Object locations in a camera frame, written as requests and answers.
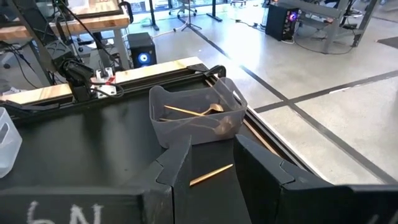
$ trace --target chopstick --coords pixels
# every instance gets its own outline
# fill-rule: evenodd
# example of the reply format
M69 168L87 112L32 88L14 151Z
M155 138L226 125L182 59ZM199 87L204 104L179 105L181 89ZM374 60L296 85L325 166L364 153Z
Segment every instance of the chopstick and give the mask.
M198 177L198 178L196 178L196 179L193 179L193 180L191 180L189 186L192 187L192 186L194 186L195 184L199 184L200 182L202 182L202 181L204 181L204 180L207 180L207 179L209 179L210 177L213 177L214 175L217 175L217 174L219 174L220 172L223 172L224 170L229 169L229 168L232 167L232 166L233 166L233 164L230 164L230 165L228 165L228 166L224 166L224 167L219 168L219 169L217 169L217 170L214 170L214 171L212 171L212 172L210 172L210 173L208 173L208 174L205 174L205 175L203 175L203 176L201 176L201 177Z

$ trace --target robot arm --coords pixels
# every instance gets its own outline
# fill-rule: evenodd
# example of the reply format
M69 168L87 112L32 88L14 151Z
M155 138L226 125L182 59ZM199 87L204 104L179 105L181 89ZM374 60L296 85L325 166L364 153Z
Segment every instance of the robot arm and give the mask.
M69 47L55 35L35 1L8 0L8 3L36 41L44 67L66 78L75 100L90 100L93 97L90 90L93 70L80 63Z

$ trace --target plastic container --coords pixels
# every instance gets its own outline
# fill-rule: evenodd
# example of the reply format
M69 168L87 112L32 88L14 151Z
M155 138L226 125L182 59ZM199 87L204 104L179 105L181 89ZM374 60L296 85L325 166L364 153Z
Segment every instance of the plastic container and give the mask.
M165 107L203 113L212 103L221 105L224 112L195 116ZM229 78L220 78L212 87L197 90L171 93L154 86L149 91L150 119L160 145L165 148L169 147L169 142L186 135L191 135L193 145L233 138L243 123L247 105Z
M0 178L14 166L22 138L5 108L0 108Z

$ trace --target wooden plank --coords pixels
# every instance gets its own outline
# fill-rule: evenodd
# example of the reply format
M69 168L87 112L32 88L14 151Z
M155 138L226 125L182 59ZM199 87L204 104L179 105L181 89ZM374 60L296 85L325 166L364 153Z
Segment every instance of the wooden plank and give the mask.
M104 2L98 1L89 1L89 7L76 7L73 8L72 11L79 15L79 14L90 14L90 13L97 13L97 12L108 12L108 11L116 11L119 10L118 3L116 0L108 0Z
M114 1L110 2L99 2L96 3L96 7L84 7L83 9L72 9L77 14L82 13L93 13L103 11L114 11L118 10L118 5ZM115 15L115 16L103 16L89 19L82 19L82 23L89 30L98 30L106 28L112 29L113 27L127 27L130 24L130 18L127 13ZM85 29L78 21L68 22L68 27L72 34L79 34L85 32ZM55 24L51 24L53 31L58 34L58 30ZM67 27L65 23L62 23L62 29L67 34ZM5 27L0 29L0 40L15 40L15 39L27 39L30 37L28 30L24 26Z
M197 65L203 63L197 57L184 58L175 60L173 62L160 63L153 66L127 70L124 72L116 72L116 83L122 83L139 78L149 77L160 73L171 72L186 68L190 65ZM72 92L68 84L60 84L55 86L48 86L36 90L15 93L12 95L0 96L0 100L11 100L16 103L26 104L33 103L39 100L46 100L60 96L70 95Z
M112 27L127 27L130 24L129 16L126 14L82 19L81 21L89 30L105 28L112 29ZM72 34L79 34L85 31L83 26L77 21L68 22L68 26ZM55 24L51 24L51 27L54 32L58 34ZM65 25L63 25L62 28L64 32L67 32ZM0 40L27 39L29 37L30 34L24 26L5 27L0 29Z

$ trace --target computer case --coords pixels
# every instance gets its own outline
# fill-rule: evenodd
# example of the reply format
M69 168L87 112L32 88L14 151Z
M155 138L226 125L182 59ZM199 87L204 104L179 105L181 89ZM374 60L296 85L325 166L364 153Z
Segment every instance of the computer case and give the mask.
M127 35L134 68L155 65L155 43L147 32Z
M288 4L270 5L266 34L281 41L292 40L299 9Z

